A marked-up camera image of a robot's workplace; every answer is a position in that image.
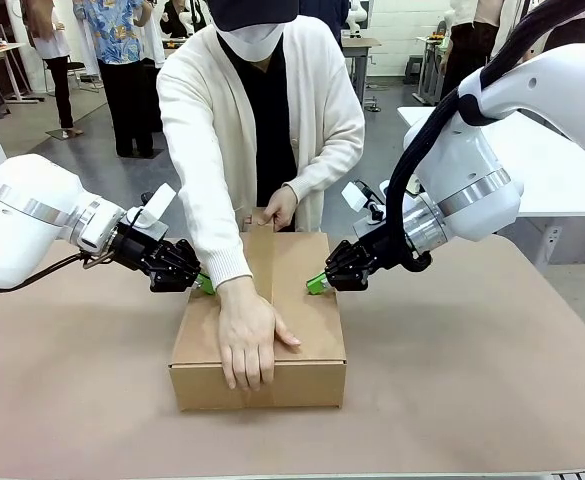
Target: white table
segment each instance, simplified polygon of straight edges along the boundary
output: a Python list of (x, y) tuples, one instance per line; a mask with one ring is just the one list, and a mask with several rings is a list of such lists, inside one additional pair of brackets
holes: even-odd
[(21, 91), (19, 90), (19, 85), (16, 83), (16, 78), (14, 78), (14, 72), (12, 71), (12, 67), (10, 66), (10, 60), (7, 56), (7, 53), (10, 50), (16, 50), (17, 48), (24, 47), (25, 43), (9, 43), (6, 47), (0, 48), (0, 60), (5, 62), (5, 69), (8, 71), (8, 77), (10, 78), (10, 83), (12, 84), (12, 90), (14, 90), (14, 100), (6, 100), (6, 103), (27, 103), (27, 104), (36, 104), (38, 103), (37, 100), (27, 100), (24, 99), (21, 95)]
[[(398, 112), (412, 126), (433, 110), (401, 107)], [(551, 219), (534, 256), (535, 266), (543, 269), (559, 241), (563, 219), (585, 217), (585, 151), (518, 112), (483, 131), (510, 176), (525, 184), (519, 217)]]

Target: hand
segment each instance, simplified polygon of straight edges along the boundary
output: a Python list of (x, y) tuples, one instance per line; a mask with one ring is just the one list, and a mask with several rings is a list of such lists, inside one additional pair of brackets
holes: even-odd
[(301, 342), (287, 329), (277, 311), (254, 288), (250, 277), (239, 277), (217, 288), (221, 299), (219, 346), (223, 373), (230, 389), (259, 390), (274, 379), (274, 334), (291, 347)]
[(278, 232), (292, 223), (292, 217), (298, 203), (292, 187), (284, 185), (270, 198), (270, 203), (263, 211), (263, 221), (268, 223), (274, 218), (274, 231)]

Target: black shirt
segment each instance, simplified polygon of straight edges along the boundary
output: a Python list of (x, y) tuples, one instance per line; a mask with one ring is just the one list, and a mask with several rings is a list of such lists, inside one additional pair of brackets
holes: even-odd
[(179, 20), (179, 14), (176, 12), (172, 0), (166, 2), (163, 12), (168, 14), (168, 21), (164, 22), (163, 19), (161, 19), (161, 30), (170, 35), (170, 38), (187, 37), (188, 33), (185, 30), (185, 26), (181, 23), (181, 20)]
[(252, 106), (256, 124), (256, 204), (257, 207), (267, 207), (272, 194), (296, 177), (297, 172), (290, 145), (290, 108), (283, 37), (272, 53), (267, 72), (240, 58), (220, 36), (218, 38), (239, 74)]

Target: black cable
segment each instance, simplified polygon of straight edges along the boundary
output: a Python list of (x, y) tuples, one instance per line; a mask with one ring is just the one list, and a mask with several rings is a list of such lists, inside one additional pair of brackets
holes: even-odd
[(38, 282), (39, 280), (41, 280), (44, 277), (47, 277), (48, 275), (50, 275), (51, 273), (56, 272), (57, 270), (62, 269), (63, 267), (67, 267), (68, 265), (74, 263), (74, 262), (78, 262), (79, 260), (87, 260), (90, 258), (90, 254), (87, 252), (79, 252), (75, 255), (71, 255), (69, 257), (64, 258), (61, 261), (56, 262), (53, 265), (50, 265), (47, 268), (44, 268), (43, 270), (41, 270), (39, 273), (32, 275), (30, 278), (28, 278), (27, 280), (25, 280), (23, 283), (17, 285), (16, 287), (12, 287), (12, 288), (0, 288), (0, 293), (10, 293), (10, 292), (16, 292), (17, 290), (21, 290), (22, 288), (25, 288), (27, 286), (32, 285), (34, 282)]
[(385, 205), (385, 202), (383, 200), (381, 200), (379, 198), (379, 196), (376, 194), (376, 192), (374, 190), (372, 190), (370, 188), (370, 186), (367, 183), (365, 183), (363, 180), (358, 179), (358, 180), (355, 180), (354, 183), (355, 184), (358, 183), (361, 185), (361, 187), (363, 188), (362, 193), (363, 193), (363, 195), (365, 195), (367, 197), (368, 202), (370, 201), (370, 197), (374, 197), (376, 199), (376, 201), (379, 202), (380, 205)]
[[(481, 87), (488, 87), (510, 71), (548, 30), (584, 11), (585, 0), (547, 0), (530, 12), (513, 30), (501, 51), (481, 72)], [(419, 272), (432, 261), (428, 252), (414, 258), (408, 245), (403, 226), (403, 195), (416, 167), (430, 152), (445, 125), (458, 111), (458, 104), (458, 89), (455, 89), (435, 108), (392, 172), (386, 194), (388, 235), (392, 251), (388, 252), (391, 258), (386, 263), (400, 263), (409, 271)]]

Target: brown table surface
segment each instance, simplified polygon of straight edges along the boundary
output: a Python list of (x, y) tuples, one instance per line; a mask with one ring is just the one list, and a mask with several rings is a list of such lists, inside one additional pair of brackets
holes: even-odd
[(0, 296), (0, 477), (585, 468), (585, 325), (511, 243), (454, 241), (371, 284), (340, 295), (342, 410), (179, 413), (185, 295), (138, 272), (73, 266)]

